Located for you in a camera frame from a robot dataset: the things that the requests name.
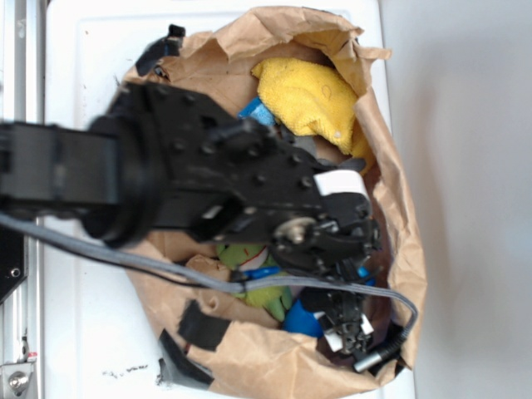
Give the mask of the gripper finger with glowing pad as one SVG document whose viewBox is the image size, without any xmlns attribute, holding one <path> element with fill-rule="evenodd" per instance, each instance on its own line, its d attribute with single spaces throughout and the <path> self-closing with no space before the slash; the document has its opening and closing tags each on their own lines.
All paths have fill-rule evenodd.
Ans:
<svg viewBox="0 0 532 399">
<path fill-rule="evenodd" d="M 333 324 L 324 313 L 319 318 L 323 328 L 323 339 L 332 352 L 337 353 L 366 353 L 372 343 L 373 326 L 365 313 L 355 315 L 353 321 Z"/>
</svg>

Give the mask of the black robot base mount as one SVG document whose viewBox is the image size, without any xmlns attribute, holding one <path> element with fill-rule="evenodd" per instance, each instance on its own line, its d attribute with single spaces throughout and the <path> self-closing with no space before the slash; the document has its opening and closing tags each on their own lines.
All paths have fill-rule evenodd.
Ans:
<svg viewBox="0 0 532 399">
<path fill-rule="evenodd" d="M 0 256 L 0 298 L 4 304 L 27 277 L 27 238 L 2 227 Z"/>
</svg>

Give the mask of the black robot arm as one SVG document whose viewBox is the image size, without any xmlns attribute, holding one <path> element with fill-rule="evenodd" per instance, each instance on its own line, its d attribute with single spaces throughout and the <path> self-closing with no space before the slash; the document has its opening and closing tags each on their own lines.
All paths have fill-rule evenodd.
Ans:
<svg viewBox="0 0 532 399">
<path fill-rule="evenodd" d="M 361 176 L 204 94 L 129 83 L 84 131 L 2 124 L 1 224 L 182 285 L 311 287 L 312 309 L 342 351 L 366 348 L 357 271 L 380 231 Z M 220 245 L 230 280 L 131 254 L 153 229 Z"/>
</svg>

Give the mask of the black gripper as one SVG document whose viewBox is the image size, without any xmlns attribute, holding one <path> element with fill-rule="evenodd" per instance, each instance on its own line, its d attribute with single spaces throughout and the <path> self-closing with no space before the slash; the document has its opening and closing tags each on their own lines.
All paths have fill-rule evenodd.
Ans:
<svg viewBox="0 0 532 399">
<path fill-rule="evenodd" d="M 155 142 L 163 196 L 157 229 L 203 243 L 265 244 L 281 267 L 316 274 L 363 264 L 381 246 L 356 170 L 232 117 L 209 96 L 128 83 L 109 114 Z"/>
</svg>

